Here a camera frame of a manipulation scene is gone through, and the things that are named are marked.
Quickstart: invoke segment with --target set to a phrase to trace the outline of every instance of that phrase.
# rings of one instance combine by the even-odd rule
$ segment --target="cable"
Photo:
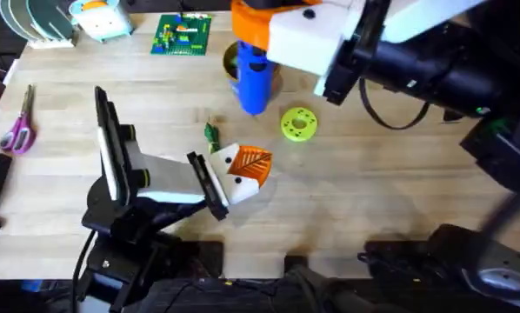
[[[507,196],[490,215],[480,230],[478,240],[469,247],[469,260],[466,278],[470,285],[479,292],[502,299],[520,300],[520,290],[498,288],[486,283],[478,274],[478,267],[492,239],[520,214],[520,193]]]
[[[77,284],[78,284],[78,277],[80,276],[80,269],[83,267],[83,261],[86,257],[86,251],[88,251],[88,248],[90,247],[90,243],[92,242],[92,239],[94,238],[94,235],[96,234],[96,231],[93,230],[88,235],[88,238],[86,239],[86,243],[84,243],[83,249],[80,250],[80,255],[78,256],[77,265],[75,266],[75,271],[72,273],[72,286],[70,289],[70,313],[77,313]]]
[[[430,108],[430,103],[425,102],[422,109],[420,109],[420,112],[418,112],[415,119],[413,119],[410,123],[406,124],[405,126],[397,127],[397,126],[391,126],[388,123],[384,122],[383,119],[376,113],[374,108],[372,108],[372,104],[370,104],[370,99],[368,97],[368,93],[366,92],[366,80],[364,78],[360,78],[358,80],[358,90],[361,94],[361,100],[363,101],[363,106],[372,117],[372,119],[380,124],[381,126],[387,128],[388,130],[407,130],[418,123],[422,121],[426,117],[426,113],[428,113],[428,109]]]
[[[167,308],[165,308],[163,313],[167,313],[167,311],[169,311],[171,309],[173,304],[175,304],[175,301],[179,298],[179,296],[181,296],[181,294],[183,294],[183,291],[185,291],[187,288],[189,288],[192,285],[193,285],[192,283],[186,283],[185,285],[183,285],[183,287],[181,287],[181,289],[171,298],[170,303],[168,304]]]
[[[272,313],[279,313],[276,310],[276,305],[274,304],[275,300],[273,296],[268,296],[268,305],[270,306],[270,310]]]

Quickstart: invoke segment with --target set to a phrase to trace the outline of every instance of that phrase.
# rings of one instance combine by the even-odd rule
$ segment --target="orange and white object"
[[[232,0],[233,32],[267,51],[271,62],[320,76],[321,96],[343,44],[361,22],[371,0],[303,0],[304,5],[256,10]],[[402,43],[486,0],[391,0],[381,40]]]
[[[257,194],[270,174],[271,159],[267,150],[238,143],[211,154],[206,167],[211,166],[217,178],[214,185],[217,193],[225,197],[220,196],[223,205],[236,204]]]

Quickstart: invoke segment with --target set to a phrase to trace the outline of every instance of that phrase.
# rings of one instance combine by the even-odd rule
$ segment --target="black clamp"
[[[351,40],[343,43],[326,79],[323,96],[340,105],[376,54],[391,0],[368,0]]]

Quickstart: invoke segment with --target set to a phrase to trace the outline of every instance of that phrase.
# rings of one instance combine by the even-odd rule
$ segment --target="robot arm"
[[[383,30],[373,34],[374,43],[402,43],[484,1],[234,0],[231,11],[240,40],[265,50],[272,62],[320,76],[314,92],[322,96],[331,93],[326,80],[337,57],[361,34],[375,10]]]

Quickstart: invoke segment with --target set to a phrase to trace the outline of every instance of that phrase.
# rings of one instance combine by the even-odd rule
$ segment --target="wooden tabletop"
[[[36,85],[37,140],[16,157],[3,190],[0,278],[69,278],[89,230],[81,225],[86,194],[100,175],[94,86],[104,88],[122,123],[137,127],[144,153],[185,161],[207,153],[204,124],[223,144],[273,152],[260,194],[230,207],[218,222],[207,210],[168,228],[184,239],[222,239],[227,277],[276,277],[290,251],[330,276],[366,276],[357,252],[369,238],[426,238],[440,223],[476,228],[505,194],[459,147],[475,121],[442,124],[430,110],[417,127],[375,124],[354,89],[341,106],[312,94],[311,74],[283,67],[283,89],[259,116],[248,116],[222,67],[235,41],[230,14],[213,13],[205,57],[152,56],[159,14],[133,15],[132,37],[98,43],[82,34],[75,49],[23,53],[0,103],[0,137],[13,124],[27,85]],[[422,103],[370,85],[374,106],[404,124]],[[279,128],[296,106],[317,115],[306,143]],[[520,249],[520,223],[505,237]]]

